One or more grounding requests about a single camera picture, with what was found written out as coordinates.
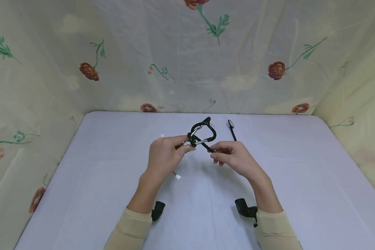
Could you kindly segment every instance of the red flower print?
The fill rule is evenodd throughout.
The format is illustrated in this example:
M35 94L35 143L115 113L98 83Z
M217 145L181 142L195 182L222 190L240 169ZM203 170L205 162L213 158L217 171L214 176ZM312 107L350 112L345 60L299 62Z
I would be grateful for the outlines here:
M42 199L43 197L43 194L46 192L46 189L44 187L40 187L36 192L35 192L35 195L33 196L32 198L32 201L31 201L31 205L29 206L29 213L33 213L40 200Z
M203 5L209 0L185 0L185 4L187 7L189 7L191 10L196 10L199 5Z
M98 81L99 80L99 73L96 71L95 68L93 68L92 65L89 63L81 63L81 66L79 67L79 70L84 74L88 79Z
M0 152L0 160L3 159L4 156L5 156L5 153Z
M150 112L150 113L156 113L157 112L157 109L149 103L145 103L142 106L140 106L140 110L143 111L143 112Z
M280 80L285 70L285 64L281 61L276 61L268 66L268 76L274 80Z
M310 105L308 103L301 103L292 108L292 113L293 114L306 113L309 110L309 108L310 108Z

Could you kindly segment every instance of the hand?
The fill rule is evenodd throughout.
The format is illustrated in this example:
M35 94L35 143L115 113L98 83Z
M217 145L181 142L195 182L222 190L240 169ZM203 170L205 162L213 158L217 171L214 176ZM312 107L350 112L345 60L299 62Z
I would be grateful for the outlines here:
M216 151L210 155L214 159L214 164L219 163L219 166L223 166L227 163L247 179L261 169L242 142L217 142L210 148Z
M151 143L149 163L144 174L152 180L164 182L167 176L176 169L185 153L195 150L191 146L175 149L187 138L187 136L162 137Z

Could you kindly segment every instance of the wrist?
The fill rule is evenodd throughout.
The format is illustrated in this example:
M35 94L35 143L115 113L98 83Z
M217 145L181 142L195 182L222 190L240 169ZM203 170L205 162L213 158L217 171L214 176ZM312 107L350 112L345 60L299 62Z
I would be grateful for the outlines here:
M251 171L247 174L246 179L250 182L251 186L262 186L263 184L269 184L271 182L269 176L258 164L251 168Z
M156 176L156 174L153 174L147 170L139 178L139 186L146 187L151 190L158 190L163 182L163 178Z

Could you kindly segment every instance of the left hand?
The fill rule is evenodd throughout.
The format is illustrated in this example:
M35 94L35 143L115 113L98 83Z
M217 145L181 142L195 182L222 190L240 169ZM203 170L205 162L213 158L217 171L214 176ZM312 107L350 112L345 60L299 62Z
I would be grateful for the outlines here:
M144 174L162 184L176 169L185 153L195 150L192 146L185 145L175 149L187 138L187 136L162 137L151 143L149 163Z

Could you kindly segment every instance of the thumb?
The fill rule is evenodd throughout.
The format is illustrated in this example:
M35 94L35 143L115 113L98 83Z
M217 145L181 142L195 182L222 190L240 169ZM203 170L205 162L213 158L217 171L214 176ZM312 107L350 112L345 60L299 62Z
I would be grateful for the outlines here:
M228 164L230 161L231 155L227 155L226 153L211 153L210 157L213 158L214 160Z
M193 150L196 150L196 148L192 146L181 146L176 150L176 152L178 152L183 157L185 153L188 153Z

